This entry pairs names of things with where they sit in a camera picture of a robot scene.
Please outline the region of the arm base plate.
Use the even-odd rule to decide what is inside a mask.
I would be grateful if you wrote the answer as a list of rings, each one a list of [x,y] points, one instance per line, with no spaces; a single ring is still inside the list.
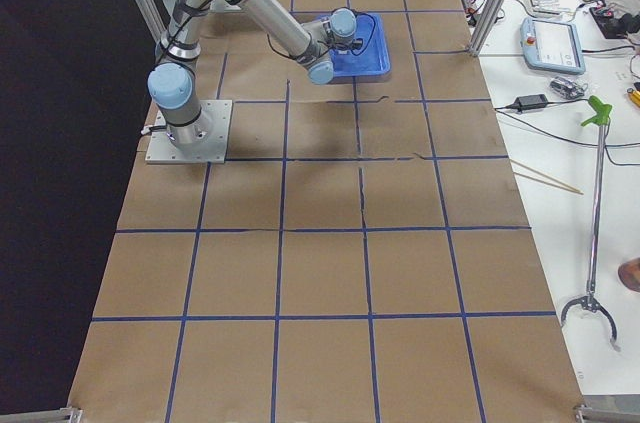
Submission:
[[[166,123],[156,112],[145,161],[149,164],[223,164],[226,159],[233,103],[231,100],[201,100],[199,118],[189,126]]]

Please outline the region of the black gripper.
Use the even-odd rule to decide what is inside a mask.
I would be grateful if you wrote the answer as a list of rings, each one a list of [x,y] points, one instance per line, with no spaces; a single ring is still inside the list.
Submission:
[[[357,51],[363,46],[363,39],[356,37],[341,37],[334,35],[332,37],[332,50],[341,55],[356,55]]]

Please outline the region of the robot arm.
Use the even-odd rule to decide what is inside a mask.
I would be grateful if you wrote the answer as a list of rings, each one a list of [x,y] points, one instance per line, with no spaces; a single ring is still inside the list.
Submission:
[[[195,68],[201,54],[202,25],[217,0],[176,0],[170,23],[155,51],[155,67],[147,79],[153,101],[165,120],[166,137],[179,149],[203,143],[213,120],[196,95]],[[357,12],[346,7],[314,21],[298,22],[278,0],[222,0],[229,6],[223,20],[261,29],[270,48],[303,67],[312,83],[334,77],[333,50],[362,47],[357,37]]]

